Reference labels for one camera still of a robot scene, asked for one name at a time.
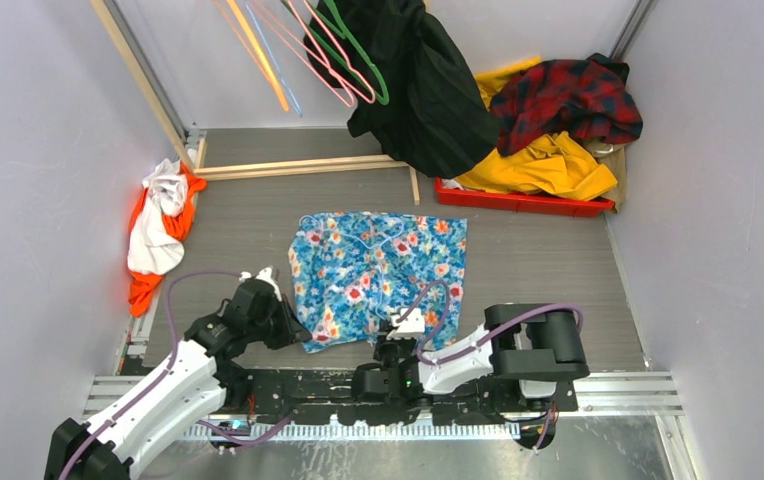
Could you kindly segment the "blue patterned garment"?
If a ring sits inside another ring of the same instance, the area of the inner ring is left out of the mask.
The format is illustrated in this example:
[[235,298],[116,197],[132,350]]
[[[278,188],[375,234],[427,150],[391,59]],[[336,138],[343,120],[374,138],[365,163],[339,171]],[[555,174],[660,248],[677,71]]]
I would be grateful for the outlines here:
[[[297,230],[288,260],[296,315],[312,335],[303,344],[306,352],[372,342],[382,322],[408,307],[419,308],[427,317],[425,330],[437,333],[428,349],[441,349],[456,339],[464,296],[467,220],[369,211],[312,215],[370,243],[398,230],[393,225],[395,215],[403,219],[405,232],[385,245],[384,253],[372,256],[340,233],[331,237]],[[382,260],[386,277],[384,319],[372,312],[379,293],[374,258]]]

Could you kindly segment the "black pleated skirt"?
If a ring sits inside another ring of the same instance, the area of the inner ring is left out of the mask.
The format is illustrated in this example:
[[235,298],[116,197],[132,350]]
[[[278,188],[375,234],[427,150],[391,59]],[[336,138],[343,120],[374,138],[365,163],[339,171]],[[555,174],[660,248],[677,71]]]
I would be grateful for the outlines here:
[[347,121],[383,153],[429,177],[472,170],[494,148],[499,121],[487,110],[464,56],[421,1],[336,1],[380,68],[390,103],[359,105]]

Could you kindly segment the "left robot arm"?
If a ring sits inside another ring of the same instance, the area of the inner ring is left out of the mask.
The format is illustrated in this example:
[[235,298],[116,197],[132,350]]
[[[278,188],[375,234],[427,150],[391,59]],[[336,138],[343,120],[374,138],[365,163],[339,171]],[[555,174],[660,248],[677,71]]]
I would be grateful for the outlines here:
[[270,350],[309,340],[276,270],[242,272],[232,297],[171,333],[171,353],[127,393],[89,419],[66,419],[53,432],[46,479],[138,479],[182,433],[222,409],[251,402],[253,377],[236,363],[260,342]]

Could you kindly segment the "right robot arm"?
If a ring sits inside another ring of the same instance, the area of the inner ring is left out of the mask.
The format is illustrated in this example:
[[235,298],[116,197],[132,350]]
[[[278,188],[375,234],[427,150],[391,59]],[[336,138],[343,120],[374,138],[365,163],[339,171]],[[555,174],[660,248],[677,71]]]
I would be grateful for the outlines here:
[[470,335],[427,350],[425,314],[404,309],[385,323],[373,362],[358,367],[351,395],[359,402],[395,404],[452,394],[482,378],[513,382],[516,403],[535,411],[562,382],[590,374],[581,340],[583,315],[566,303],[498,304]]

